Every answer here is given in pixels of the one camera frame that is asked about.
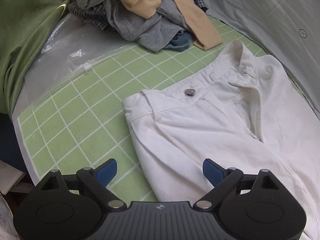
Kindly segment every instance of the green fabric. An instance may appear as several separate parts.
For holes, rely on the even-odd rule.
[[[0,113],[12,114],[23,77],[69,0],[0,0]]]

